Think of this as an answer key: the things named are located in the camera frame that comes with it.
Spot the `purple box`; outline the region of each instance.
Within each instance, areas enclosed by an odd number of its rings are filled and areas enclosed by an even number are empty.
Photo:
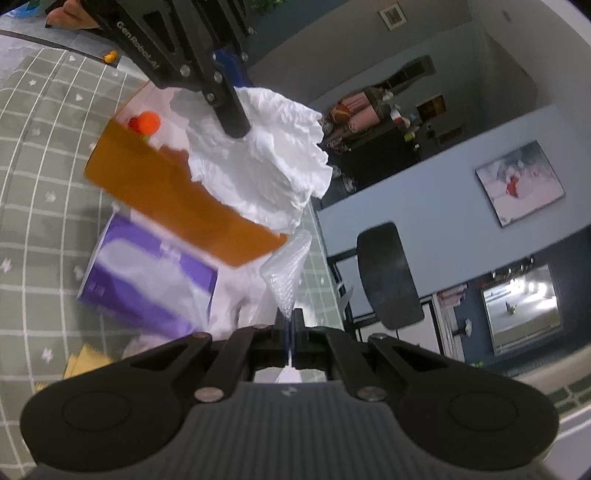
[[[217,271],[118,213],[92,254],[79,300],[175,339],[207,330]]]

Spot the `ceiling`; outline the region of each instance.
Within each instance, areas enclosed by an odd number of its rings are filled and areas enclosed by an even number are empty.
[[[469,0],[474,18],[555,103],[591,150],[591,22],[567,0]]]
[[[251,79],[309,103],[380,61],[472,20],[466,0],[399,0],[407,23],[388,31],[378,12],[392,3],[350,0],[270,52],[249,70]]]

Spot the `human hand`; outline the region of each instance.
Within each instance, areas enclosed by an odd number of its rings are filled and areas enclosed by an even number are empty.
[[[82,8],[80,0],[66,0],[63,7],[52,10],[46,18],[48,25],[56,25],[67,30],[97,28],[98,23]]]

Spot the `small yellow object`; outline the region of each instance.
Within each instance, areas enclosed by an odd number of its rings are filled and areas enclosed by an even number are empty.
[[[103,56],[103,60],[105,63],[111,64],[119,57],[119,52],[117,50],[111,50],[107,55]]]
[[[41,390],[49,387],[51,385],[49,382],[36,382],[35,383],[35,391],[40,392]]]
[[[64,372],[64,380],[66,378],[91,372],[111,363],[113,363],[113,360],[110,357],[104,353],[97,352],[85,343],[78,355],[72,354],[70,355],[70,358],[68,358],[68,364],[66,366],[66,371]]]

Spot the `blue wall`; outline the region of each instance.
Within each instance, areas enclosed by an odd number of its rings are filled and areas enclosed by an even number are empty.
[[[501,228],[475,169],[537,140],[566,196]],[[476,278],[591,224],[591,161],[555,106],[472,138],[318,212],[329,255],[394,222],[418,294]]]
[[[469,282],[466,298],[455,308],[460,325],[472,321],[472,335],[462,338],[467,363],[483,361],[487,369],[510,376],[569,355],[591,342],[591,233],[584,229],[534,254],[537,265],[548,264],[563,322],[555,333],[519,350],[495,357],[479,279]]]
[[[347,0],[287,0],[287,3],[259,17],[253,14],[252,25],[256,31],[249,39],[250,64],[258,62],[270,51],[303,28],[314,23]]]

